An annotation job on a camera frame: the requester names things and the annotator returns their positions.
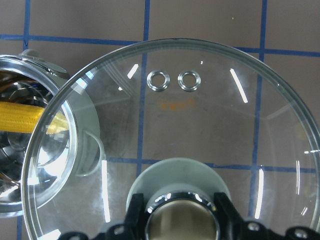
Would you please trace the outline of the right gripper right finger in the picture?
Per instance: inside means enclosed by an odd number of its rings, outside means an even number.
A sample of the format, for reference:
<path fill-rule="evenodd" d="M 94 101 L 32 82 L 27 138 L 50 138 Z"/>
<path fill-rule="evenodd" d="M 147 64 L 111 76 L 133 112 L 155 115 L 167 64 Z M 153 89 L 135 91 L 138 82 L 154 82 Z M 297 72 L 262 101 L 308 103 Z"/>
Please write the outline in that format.
<path fill-rule="evenodd" d="M 280 235 L 255 220 L 244 220 L 224 192 L 213 198 L 220 240 L 318 240 L 320 233 L 304 226 L 290 227 Z"/>

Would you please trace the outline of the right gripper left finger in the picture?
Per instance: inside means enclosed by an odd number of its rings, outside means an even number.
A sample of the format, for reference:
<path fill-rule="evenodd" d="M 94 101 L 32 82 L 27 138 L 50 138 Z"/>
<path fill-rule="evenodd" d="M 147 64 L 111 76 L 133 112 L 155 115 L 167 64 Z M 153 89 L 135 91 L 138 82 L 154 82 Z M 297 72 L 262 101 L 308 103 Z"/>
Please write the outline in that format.
<path fill-rule="evenodd" d="M 112 225 L 105 232 L 98 233 L 93 240 L 140 240 L 144 219 L 144 195 L 132 195 L 124 222 Z"/>

